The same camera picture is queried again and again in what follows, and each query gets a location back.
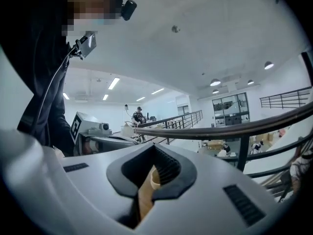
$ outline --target metal railing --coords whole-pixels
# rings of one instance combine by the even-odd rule
[[[304,120],[313,115],[313,102],[310,102],[300,108],[291,110],[282,115],[278,115],[275,117],[267,118],[264,120],[242,123],[237,125],[232,125],[228,127],[218,127],[218,128],[195,128],[195,129],[146,129],[142,128],[137,130],[139,134],[154,136],[154,137],[163,137],[167,139],[189,139],[189,140],[226,140],[233,138],[240,138],[240,148],[239,155],[236,157],[223,157],[221,159],[226,162],[235,162],[236,167],[243,171],[247,161],[252,161],[255,159],[266,158],[270,156],[274,156],[280,154],[282,152],[291,150],[293,148],[312,144],[313,139],[313,131],[311,131],[306,137],[296,142],[292,142],[286,146],[281,148],[249,155],[249,137],[263,134],[271,131],[276,131],[278,129],[290,126],[294,123],[297,123],[301,120]],[[259,173],[248,174],[251,178],[264,177],[268,175],[277,174],[282,171],[286,171],[289,169],[290,164],[285,166],[270,170],[263,171]]]
[[[202,115],[202,110],[201,111],[196,111],[196,112],[191,112],[191,113],[186,113],[184,115],[179,115],[176,117],[171,117],[171,118],[166,118],[162,119],[159,121],[154,121],[154,122],[148,122],[148,123],[143,123],[138,125],[140,129],[137,129],[137,133],[140,133],[142,128],[145,129],[157,129],[157,130],[162,130],[162,129],[188,129],[194,127],[195,124],[199,123],[199,121],[203,119]],[[149,142],[156,140],[158,136],[155,136],[151,139],[146,140],[143,143]],[[167,144],[170,144],[174,139],[170,138],[165,138],[160,141],[157,141],[158,143],[161,143],[163,141],[167,140]]]
[[[260,98],[262,108],[299,108],[305,105],[311,87]]]

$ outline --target fluorescent light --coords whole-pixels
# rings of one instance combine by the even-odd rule
[[[270,61],[267,61],[264,65],[264,69],[268,70],[270,68],[272,68],[274,66],[274,64]]]
[[[113,82],[110,84],[109,90],[113,90],[114,86],[117,84],[118,81],[119,81],[119,78],[116,77],[116,78],[113,80]]]
[[[151,93],[151,95],[153,95],[153,94],[155,94],[155,93],[158,93],[158,92],[160,92],[160,91],[163,91],[164,90],[164,88],[162,88],[162,89],[159,89],[158,91],[156,91],[156,92],[152,92]]]
[[[210,85],[211,85],[211,86],[216,86],[216,85],[219,85],[220,83],[221,83],[220,80],[214,78],[214,79],[212,79]]]
[[[136,101],[143,100],[144,98],[146,98],[146,97],[145,97],[145,96],[144,96],[144,97],[141,97],[140,99],[137,99]]]
[[[69,97],[67,96],[66,93],[63,93],[63,96],[65,97],[65,99],[69,100]]]

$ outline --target large window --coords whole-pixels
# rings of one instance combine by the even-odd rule
[[[216,126],[233,125],[250,121],[246,94],[212,100]]]

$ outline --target smoke detector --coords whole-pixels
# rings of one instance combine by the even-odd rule
[[[178,29],[177,25],[173,25],[172,32],[174,32],[174,33],[179,33],[180,32],[180,29]]]

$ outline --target black jacket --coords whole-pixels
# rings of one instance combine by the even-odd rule
[[[2,48],[34,94],[18,126],[29,133],[42,93],[68,52],[66,37],[62,36],[62,25],[67,24],[67,0],[14,0],[4,11]],[[64,117],[67,67],[65,62],[51,84],[34,136],[42,145],[53,145],[72,155],[74,143]]]

